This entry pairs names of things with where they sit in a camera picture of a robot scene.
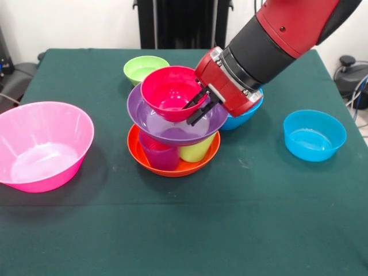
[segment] orange bowl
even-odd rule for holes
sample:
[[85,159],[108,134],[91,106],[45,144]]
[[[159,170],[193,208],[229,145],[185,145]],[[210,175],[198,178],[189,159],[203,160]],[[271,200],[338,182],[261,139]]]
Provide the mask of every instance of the orange bowl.
[[139,136],[140,129],[137,125],[133,125],[128,133],[128,149],[131,155],[133,156],[136,161],[141,164],[143,167],[145,167],[147,170],[152,171],[155,174],[161,175],[163,177],[185,177],[189,174],[193,174],[196,171],[200,170],[206,164],[208,164],[212,158],[215,156],[217,151],[220,148],[220,133],[217,131],[213,142],[208,149],[208,152],[206,153],[205,157],[197,162],[197,163],[188,163],[183,160],[179,161],[179,166],[174,171],[161,171],[157,170],[155,168],[152,168],[145,157],[145,154],[143,152],[143,149],[139,143],[138,136]]

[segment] yellow cup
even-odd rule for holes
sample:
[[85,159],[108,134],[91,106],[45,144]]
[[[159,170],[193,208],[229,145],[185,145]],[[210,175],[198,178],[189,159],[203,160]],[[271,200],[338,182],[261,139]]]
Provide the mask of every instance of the yellow cup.
[[198,144],[181,147],[180,158],[189,163],[197,163],[201,161],[211,146],[216,133],[217,132]]

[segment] purple bowl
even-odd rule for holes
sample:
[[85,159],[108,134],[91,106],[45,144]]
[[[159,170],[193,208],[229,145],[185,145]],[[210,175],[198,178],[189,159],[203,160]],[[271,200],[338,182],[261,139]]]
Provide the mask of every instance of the purple bowl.
[[168,122],[143,100],[140,87],[141,83],[134,87],[128,97],[128,113],[142,131],[163,144],[197,144],[218,131],[228,118],[228,112],[221,105],[216,105],[195,126],[187,125],[186,121]]

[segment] pink bowl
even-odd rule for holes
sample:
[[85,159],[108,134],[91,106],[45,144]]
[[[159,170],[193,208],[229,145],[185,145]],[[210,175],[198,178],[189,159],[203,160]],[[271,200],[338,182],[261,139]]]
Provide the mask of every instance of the pink bowl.
[[0,114],[0,183],[28,193],[61,187],[79,170],[94,137],[91,118],[63,102]]
[[206,100],[206,97],[203,97],[198,104],[182,109],[201,90],[195,79],[192,68],[168,66],[150,73],[145,78],[141,94],[150,108],[166,121],[185,121]]

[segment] green tablecloth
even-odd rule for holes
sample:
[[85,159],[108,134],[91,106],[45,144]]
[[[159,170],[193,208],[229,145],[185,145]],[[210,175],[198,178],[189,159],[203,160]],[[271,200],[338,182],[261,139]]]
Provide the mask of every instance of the green tablecloth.
[[[153,54],[195,67],[205,52],[47,52],[22,102],[81,107],[95,140],[78,175],[55,191],[0,186],[1,276],[368,275],[368,150],[315,51],[264,87],[257,114],[221,133],[201,171],[162,178],[130,156],[124,63]],[[282,123],[297,109],[346,127],[331,160],[287,151]]]

